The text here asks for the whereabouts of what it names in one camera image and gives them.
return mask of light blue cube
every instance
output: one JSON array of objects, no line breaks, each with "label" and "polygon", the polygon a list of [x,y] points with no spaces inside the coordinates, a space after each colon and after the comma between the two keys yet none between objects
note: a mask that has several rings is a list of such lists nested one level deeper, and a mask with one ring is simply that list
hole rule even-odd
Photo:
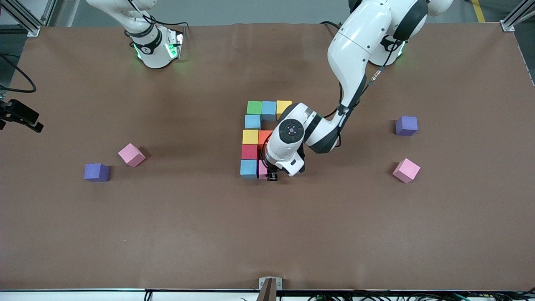
[{"label": "light blue cube", "polygon": [[262,102],[262,120],[276,121],[277,120],[277,102],[267,101]]},{"label": "light blue cube", "polygon": [[256,160],[241,160],[240,175],[242,179],[258,179]]},{"label": "light blue cube", "polygon": [[260,115],[245,115],[246,130],[260,130]]}]

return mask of yellow cube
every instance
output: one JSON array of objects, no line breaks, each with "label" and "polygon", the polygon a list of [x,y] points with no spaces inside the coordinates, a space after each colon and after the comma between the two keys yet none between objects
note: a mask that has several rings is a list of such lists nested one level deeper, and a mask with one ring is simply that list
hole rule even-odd
[{"label": "yellow cube", "polygon": [[277,120],[279,120],[280,115],[292,104],[291,100],[278,100],[277,101]]},{"label": "yellow cube", "polygon": [[243,130],[242,144],[258,144],[258,130]]}]

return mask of yellow floor stripe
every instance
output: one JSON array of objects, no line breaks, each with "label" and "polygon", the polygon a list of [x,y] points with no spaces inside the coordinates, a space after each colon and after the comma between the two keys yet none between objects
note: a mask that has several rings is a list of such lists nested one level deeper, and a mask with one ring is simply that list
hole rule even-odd
[{"label": "yellow floor stripe", "polygon": [[483,11],[481,6],[479,6],[479,0],[472,0],[473,9],[476,11],[477,21],[479,23],[485,23],[485,17],[483,16]]}]

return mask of green cube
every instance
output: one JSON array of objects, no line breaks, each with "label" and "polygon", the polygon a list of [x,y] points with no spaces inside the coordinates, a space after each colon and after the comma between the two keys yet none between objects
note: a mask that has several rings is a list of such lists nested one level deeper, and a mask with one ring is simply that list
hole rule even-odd
[{"label": "green cube", "polygon": [[261,115],[262,114],[262,102],[250,100],[247,102],[247,115]]}]

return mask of green led light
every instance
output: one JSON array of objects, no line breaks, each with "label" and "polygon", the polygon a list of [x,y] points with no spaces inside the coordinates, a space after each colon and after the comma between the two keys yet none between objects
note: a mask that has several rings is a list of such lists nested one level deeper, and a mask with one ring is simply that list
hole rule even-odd
[{"label": "green led light", "polygon": [[405,46],[405,42],[403,42],[403,43],[401,44],[401,49],[400,49],[400,53],[398,54],[398,56],[400,56],[400,55],[402,54],[402,52],[403,52],[403,46]]},{"label": "green led light", "polygon": [[178,56],[175,46],[169,45],[169,44],[165,44],[165,48],[167,48],[167,52],[169,52],[169,56],[171,58],[176,58]]},{"label": "green led light", "polygon": [[135,44],[134,44],[134,49],[135,49],[135,52],[137,53],[137,57],[138,57],[139,59],[142,59],[142,58],[141,58],[141,54],[139,53],[139,50],[137,49],[137,46],[136,46]]}]

